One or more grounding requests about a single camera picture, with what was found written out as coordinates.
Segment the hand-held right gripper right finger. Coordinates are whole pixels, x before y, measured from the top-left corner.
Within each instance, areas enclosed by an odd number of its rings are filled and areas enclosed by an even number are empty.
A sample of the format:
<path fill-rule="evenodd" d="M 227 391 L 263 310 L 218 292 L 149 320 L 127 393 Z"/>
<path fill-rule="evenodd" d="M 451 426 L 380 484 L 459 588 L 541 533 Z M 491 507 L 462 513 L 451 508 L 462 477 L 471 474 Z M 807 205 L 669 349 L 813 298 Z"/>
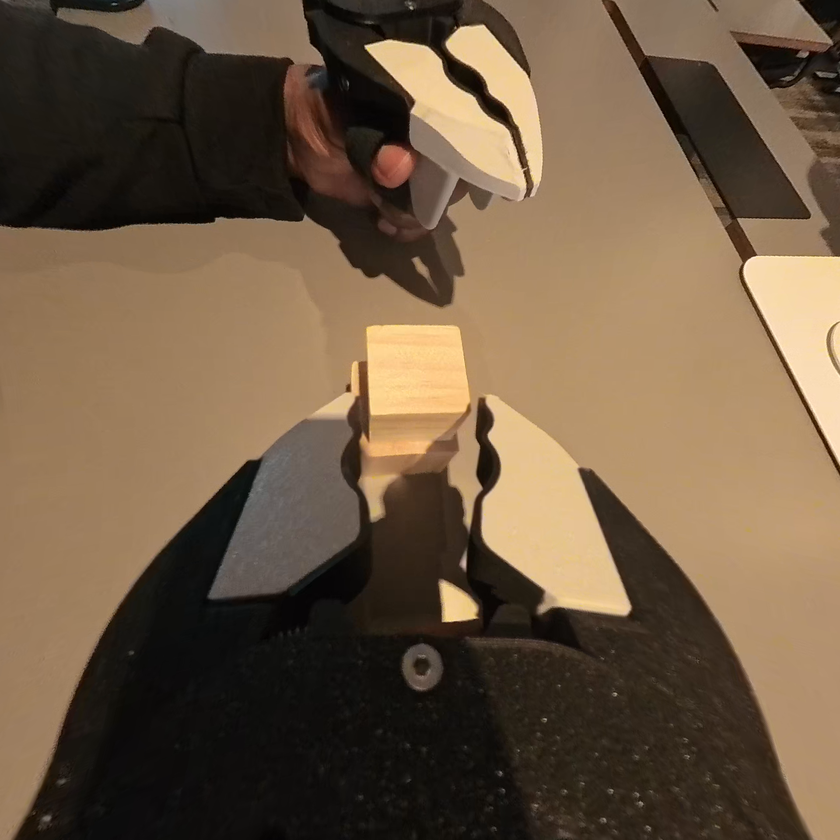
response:
<path fill-rule="evenodd" d="M 574 458 L 496 395 L 476 415 L 480 490 L 468 581 L 537 617 L 571 610 L 626 617 L 630 599 Z"/>

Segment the document stand with white base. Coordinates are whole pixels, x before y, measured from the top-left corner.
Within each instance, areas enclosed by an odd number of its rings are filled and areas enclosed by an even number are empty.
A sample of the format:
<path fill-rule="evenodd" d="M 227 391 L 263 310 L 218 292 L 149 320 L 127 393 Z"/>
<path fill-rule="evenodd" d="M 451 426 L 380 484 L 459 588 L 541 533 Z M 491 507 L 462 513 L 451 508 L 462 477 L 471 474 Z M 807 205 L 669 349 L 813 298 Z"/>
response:
<path fill-rule="evenodd" d="M 839 258 L 754 256 L 742 283 L 839 464 Z"/>

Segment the person's left forearm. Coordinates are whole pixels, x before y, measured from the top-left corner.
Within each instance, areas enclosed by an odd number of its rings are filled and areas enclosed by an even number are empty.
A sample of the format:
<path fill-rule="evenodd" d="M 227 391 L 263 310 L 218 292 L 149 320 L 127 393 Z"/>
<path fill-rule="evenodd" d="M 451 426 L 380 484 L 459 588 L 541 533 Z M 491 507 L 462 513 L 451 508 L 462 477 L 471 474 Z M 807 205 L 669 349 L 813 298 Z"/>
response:
<path fill-rule="evenodd" d="M 209 53 L 164 28 L 134 45 L 2 2 L 2 225 L 301 221 L 290 66 Z"/>

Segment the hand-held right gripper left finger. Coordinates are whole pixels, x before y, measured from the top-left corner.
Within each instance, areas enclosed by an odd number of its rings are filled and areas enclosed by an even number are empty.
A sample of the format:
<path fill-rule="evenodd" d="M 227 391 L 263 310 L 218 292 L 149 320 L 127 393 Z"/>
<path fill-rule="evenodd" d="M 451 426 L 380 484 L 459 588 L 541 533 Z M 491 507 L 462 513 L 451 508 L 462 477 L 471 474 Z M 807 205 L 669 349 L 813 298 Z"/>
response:
<path fill-rule="evenodd" d="M 259 460 L 208 593 L 211 602 L 313 595 L 348 602 L 368 582 L 358 399 L 341 394 Z"/>

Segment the person's left hand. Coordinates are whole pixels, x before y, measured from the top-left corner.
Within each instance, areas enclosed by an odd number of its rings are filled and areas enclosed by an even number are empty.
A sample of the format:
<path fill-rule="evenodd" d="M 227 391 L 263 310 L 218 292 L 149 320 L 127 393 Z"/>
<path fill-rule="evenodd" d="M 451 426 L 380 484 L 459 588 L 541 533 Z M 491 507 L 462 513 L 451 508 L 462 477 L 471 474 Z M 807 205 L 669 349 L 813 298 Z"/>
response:
<path fill-rule="evenodd" d="M 316 194 L 374 211 L 379 230 L 399 242 L 423 238 L 427 229 L 371 185 L 388 190 L 403 186 L 414 172 L 417 155 L 407 146 L 387 143 L 376 152 L 371 173 L 358 173 L 346 154 L 339 112 L 324 92 L 326 80 L 320 66 L 294 63 L 287 70 L 283 96 L 290 176 Z"/>

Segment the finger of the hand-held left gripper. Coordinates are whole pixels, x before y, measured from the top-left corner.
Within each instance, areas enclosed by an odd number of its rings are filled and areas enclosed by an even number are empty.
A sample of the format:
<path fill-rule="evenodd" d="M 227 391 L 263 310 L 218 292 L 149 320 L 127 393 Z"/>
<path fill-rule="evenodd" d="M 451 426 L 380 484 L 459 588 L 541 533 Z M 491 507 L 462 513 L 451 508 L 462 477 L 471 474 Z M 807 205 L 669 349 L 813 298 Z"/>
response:
<path fill-rule="evenodd" d="M 509 202 L 527 198 L 508 130 L 453 81 L 443 45 L 434 49 L 389 38 L 365 49 L 411 102 L 408 143 L 419 161 L 409 189 L 421 225 L 436 227 L 459 182 L 467 184 L 478 207 L 486 207 L 493 196 Z"/>
<path fill-rule="evenodd" d="M 524 180 L 524 196 L 539 189 L 543 139 L 530 65 L 513 26 L 500 14 L 459 14 L 443 42 L 447 73 L 509 132 Z"/>

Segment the large plain wooden cube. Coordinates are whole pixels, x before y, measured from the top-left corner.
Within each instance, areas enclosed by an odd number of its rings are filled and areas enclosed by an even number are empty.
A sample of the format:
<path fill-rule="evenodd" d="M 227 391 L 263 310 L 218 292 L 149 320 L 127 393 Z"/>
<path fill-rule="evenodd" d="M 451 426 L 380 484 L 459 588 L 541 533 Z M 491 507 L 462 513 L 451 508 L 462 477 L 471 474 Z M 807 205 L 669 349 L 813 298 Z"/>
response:
<path fill-rule="evenodd" d="M 360 427 L 360 471 L 363 476 L 400 476 L 438 473 L 459 451 L 457 434 L 436 440 L 374 444 L 370 440 L 370 412 L 366 361 L 351 365 L 350 392 L 355 397 Z"/>

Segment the medium plain wooden cube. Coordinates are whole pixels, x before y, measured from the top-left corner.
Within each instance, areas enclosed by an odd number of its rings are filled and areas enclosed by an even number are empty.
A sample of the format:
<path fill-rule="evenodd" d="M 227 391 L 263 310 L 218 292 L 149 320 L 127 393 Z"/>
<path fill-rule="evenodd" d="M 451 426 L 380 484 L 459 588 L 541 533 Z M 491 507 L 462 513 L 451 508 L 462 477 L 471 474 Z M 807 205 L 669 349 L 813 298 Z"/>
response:
<path fill-rule="evenodd" d="M 366 329 L 367 436 L 372 445 L 452 438 L 471 397 L 459 327 L 394 324 Z"/>

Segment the black desk mat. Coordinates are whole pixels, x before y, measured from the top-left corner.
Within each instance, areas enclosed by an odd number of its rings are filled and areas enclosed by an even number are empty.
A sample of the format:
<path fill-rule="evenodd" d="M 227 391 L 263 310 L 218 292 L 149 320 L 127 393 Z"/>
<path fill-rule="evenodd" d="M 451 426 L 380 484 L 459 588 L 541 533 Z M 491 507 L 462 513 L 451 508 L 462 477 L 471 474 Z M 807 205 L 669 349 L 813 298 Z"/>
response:
<path fill-rule="evenodd" d="M 645 67 L 730 215 L 791 220 L 811 217 L 714 65 L 696 59 L 647 56 Z"/>

